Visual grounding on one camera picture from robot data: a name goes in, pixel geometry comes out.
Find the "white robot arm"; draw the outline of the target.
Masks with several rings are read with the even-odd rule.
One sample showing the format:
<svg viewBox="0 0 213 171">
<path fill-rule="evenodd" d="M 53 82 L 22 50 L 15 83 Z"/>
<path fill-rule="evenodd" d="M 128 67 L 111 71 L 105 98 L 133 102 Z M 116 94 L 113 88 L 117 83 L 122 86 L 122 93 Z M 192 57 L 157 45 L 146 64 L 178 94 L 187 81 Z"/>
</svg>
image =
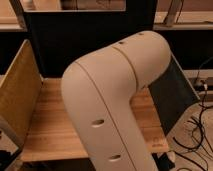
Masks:
<svg viewBox="0 0 213 171">
<path fill-rule="evenodd" d="M 130 107 L 168 68 L 167 41 L 142 31 L 75 60 L 65 70 L 65 108 L 96 171 L 158 171 Z"/>
</svg>

